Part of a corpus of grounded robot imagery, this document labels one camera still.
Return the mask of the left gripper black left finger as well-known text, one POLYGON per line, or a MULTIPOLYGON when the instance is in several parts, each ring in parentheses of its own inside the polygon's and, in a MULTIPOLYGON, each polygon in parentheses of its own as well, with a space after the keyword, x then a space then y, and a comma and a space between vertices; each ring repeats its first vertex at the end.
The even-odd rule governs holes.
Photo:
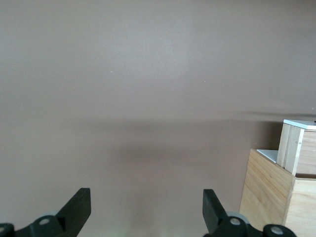
POLYGON ((11 223, 1 223, 2 237, 76 237, 91 214, 89 188, 80 188, 55 215, 45 215, 28 226, 15 230, 11 223))

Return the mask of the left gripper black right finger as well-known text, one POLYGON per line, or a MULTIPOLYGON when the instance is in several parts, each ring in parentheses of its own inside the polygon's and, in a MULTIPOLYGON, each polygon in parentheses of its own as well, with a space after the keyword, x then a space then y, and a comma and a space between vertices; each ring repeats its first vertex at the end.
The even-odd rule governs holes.
POLYGON ((268 224, 258 230, 238 216, 229 216, 213 189, 203 190, 202 214, 208 230, 206 237, 294 237, 289 228, 268 224))

